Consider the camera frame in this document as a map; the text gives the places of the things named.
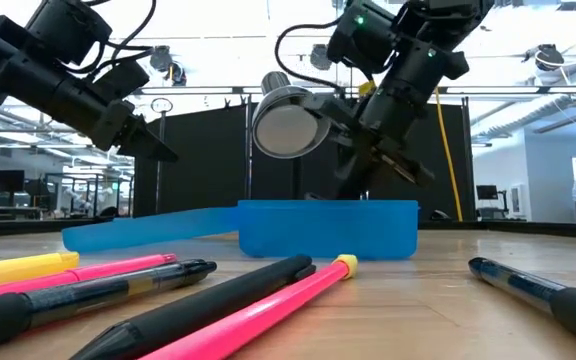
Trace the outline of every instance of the pen clip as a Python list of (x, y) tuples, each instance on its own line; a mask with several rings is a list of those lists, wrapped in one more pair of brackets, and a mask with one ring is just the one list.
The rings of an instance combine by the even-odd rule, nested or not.
[(307, 278), (308, 276), (314, 274), (315, 271), (317, 271), (317, 266), (310, 264), (305, 268), (299, 270), (297, 273), (295, 273), (295, 276), (292, 278), (292, 281), (290, 283), (294, 284), (298, 281), (301, 281)]

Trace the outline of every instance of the black marker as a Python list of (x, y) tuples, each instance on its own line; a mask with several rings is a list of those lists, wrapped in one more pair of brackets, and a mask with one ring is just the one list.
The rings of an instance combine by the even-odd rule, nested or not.
[(0, 344), (27, 330), (89, 310), (195, 284), (216, 268), (214, 262), (190, 260), (27, 293), (0, 295)]
[(71, 360), (137, 359), (314, 272), (309, 256), (279, 261), (115, 324)]
[(552, 315), (576, 335), (576, 288), (566, 287), (496, 261), (474, 258), (470, 271), (479, 279), (505, 290)]

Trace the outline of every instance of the black backdrop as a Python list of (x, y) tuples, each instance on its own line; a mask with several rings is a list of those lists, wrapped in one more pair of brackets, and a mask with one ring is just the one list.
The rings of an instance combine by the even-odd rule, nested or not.
[[(464, 220), (474, 220), (470, 128), (466, 125), (469, 120), (464, 116), (467, 111), (454, 105), (443, 105), (442, 110)], [(417, 200), (421, 206), (420, 220), (428, 219), (434, 210), (456, 218), (436, 105), (429, 104), (427, 111), (428, 117), (418, 121), (409, 134), (409, 153), (434, 172), (434, 183), (420, 189), (387, 171), (372, 184), (370, 198)], [(333, 196), (337, 187), (334, 143), (326, 141), (298, 161), (273, 159), (252, 146), (249, 169), (245, 124), (244, 106), (168, 117), (165, 139), (181, 159), (175, 164), (163, 165), (162, 212), (234, 206), (248, 196), (252, 199), (291, 199), (296, 185), (299, 197), (306, 192)], [(159, 121), (150, 123), (149, 128), (158, 133)], [(136, 162), (135, 216), (155, 213), (156, 169), (156, 162)], [(248, 191), (246, 174), (249, 171)]]

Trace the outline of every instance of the desk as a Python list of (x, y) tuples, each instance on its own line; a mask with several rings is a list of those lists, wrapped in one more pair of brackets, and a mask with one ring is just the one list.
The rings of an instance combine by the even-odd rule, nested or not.
[(11, 214), (15, 218), (38, 220), (41, 218), (41, 209), (38, 207), (25, 206), (0, 206), (0, 214)]
[[(67, 359), (106, 327), (271, 263), (239, 252), (236, 236), (83, 256), (82, 264), (174, 251), (216, 260), (201, 285), (94, 312), (0, 346), (0, 360)], [(0, 237), (0, 259), (63, 250), (59, 234)], [(336, 285), (242, 349), (235, 359), (570, 360), (576, 338), (548, 316), (473, 279), (487, 256), (576, 286), (576, 239), (484, 231), (422, 231), (410, 261), (360, 263)]]

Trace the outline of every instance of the pen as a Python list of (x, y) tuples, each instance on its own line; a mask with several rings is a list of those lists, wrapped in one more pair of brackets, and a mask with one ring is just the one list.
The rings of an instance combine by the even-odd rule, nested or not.
[(314, 270), (312, 259), (304, 255), (257, 269), (117, 323), (71, 360), (136, 359), (237, 312)]
[(140, 360), (221, 360), (288, 317), (324, 290), (357, 272), (357, 258), (340, 255), (332, 265), (243, 310), (166, 345)]
[(468, 265), (477, 278), (552, 315), (564, 328), (576, 335), (576, 288), (481, 257), (470, 260)]
[(0, 344), (33, 328), (204, 279), (217, 265), (190, 260), (27, 293), (0, 295)]
[(56, 274), (79, 264), (79, 254), (53, 253), (0, 260), (0, 284)]
[(107, 264), (84, 266), (66, 270), (55, 275), (42, 276), (30, 280), (17, 281), (0, 285), (0, 295), (5, 293), (21, 293), (45, 289), (58, 285), (72, 284), (78, 281), (97, 279), (105, 276), (128, 273), (146, 269), (177, 260), (175, 254), (149, 255), (134, 259), (115, 261)]

